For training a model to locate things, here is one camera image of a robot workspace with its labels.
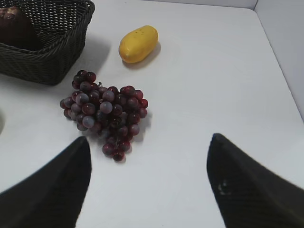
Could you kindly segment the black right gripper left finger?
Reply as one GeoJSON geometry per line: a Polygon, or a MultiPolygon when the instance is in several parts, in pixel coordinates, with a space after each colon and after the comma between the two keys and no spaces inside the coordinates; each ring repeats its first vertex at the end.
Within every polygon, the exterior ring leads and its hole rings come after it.
{"type": "Polygon", "coordinates": [[[86,137],[0,194],[2,228],[74,228],[92,173],[86,137]]]}

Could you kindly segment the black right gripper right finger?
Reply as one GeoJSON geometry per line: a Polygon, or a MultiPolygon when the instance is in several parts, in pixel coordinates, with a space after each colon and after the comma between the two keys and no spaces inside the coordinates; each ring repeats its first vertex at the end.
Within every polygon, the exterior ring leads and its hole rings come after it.
{"type": "Polygon", "coordinates": [[[220,133],[207,156],[208,179],[227,228],[302,228],[304,191],[252,159],[220,133]]]}

